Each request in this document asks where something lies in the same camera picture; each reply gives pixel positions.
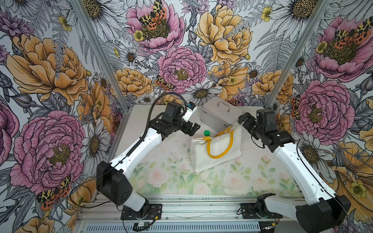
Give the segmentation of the white pouch with yellow handles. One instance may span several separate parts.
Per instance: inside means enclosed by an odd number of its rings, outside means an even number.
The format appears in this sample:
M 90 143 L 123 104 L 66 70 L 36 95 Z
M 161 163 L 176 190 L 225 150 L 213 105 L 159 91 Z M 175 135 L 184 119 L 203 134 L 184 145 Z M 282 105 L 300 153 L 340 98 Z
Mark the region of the white pouch with yellow handles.
M 241 136 L 242 126 L 236 122 L 215 136 L 193 138 L 189 155 L 194 171 L 200 173 L 242 156 Z

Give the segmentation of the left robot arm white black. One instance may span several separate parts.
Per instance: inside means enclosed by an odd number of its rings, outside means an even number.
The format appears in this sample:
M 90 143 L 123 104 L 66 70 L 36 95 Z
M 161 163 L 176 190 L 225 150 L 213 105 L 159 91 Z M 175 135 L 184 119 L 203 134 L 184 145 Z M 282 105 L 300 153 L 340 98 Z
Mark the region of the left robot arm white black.
M 181 131 L 193 136 L 200 125 L 189 121 L 197 106 L 189 102 L 182 106 L 176 102 L 167 104 L 164 112 L 154 119 L 147 119 L 144 133 L 122 154 L 97 167 L 97 190 L 117 206 L 131 209 L 135 217 L 143 219 L 149 212 L 149 202 L 130 184 L 130 176 L 143 158 L 165 138 Z

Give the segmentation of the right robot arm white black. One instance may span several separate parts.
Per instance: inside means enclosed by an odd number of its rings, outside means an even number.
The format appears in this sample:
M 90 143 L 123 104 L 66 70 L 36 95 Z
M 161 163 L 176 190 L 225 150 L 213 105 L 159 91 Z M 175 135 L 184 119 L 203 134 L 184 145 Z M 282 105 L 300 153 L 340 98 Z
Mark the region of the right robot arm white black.
M 348 219 L 349 199 L 345 195 L 339 196 L 323 181 L 301 154 L 291 134 L 277 128 L 273 110 L 259 109 L 256 116 L 244 113 L 238 123 L 252 138 L 261 140 L 263 147 L 267 147 L 286 166 L 305 198 L 302 203 L 274 193 L 263 194 L 257 197 L 255 205 L 241 205 L 243 217 L 249 214 L 259 218 L 285 216 L 296 220 L 308 233 L 324 232 Z

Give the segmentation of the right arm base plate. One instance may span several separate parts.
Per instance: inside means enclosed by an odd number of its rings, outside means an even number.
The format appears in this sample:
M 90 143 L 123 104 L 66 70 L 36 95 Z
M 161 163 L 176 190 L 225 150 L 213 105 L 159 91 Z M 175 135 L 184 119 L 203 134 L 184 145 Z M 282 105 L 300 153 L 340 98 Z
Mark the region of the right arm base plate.
M 241 203 L 241 215 L 244 219 L 281 219 L 283 216 L 270 212 L 266 206 L 256 203 Z

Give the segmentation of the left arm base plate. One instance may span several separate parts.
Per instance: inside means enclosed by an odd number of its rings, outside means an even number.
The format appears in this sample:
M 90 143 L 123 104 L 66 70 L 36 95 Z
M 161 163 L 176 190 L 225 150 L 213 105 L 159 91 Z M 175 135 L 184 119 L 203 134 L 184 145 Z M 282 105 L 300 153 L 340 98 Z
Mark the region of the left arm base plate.
M 163 205 L 160 203 L 147 204 L 140 211 L 124 206 L 121 212 L 121 220 L 157 220 L 161 219 Z

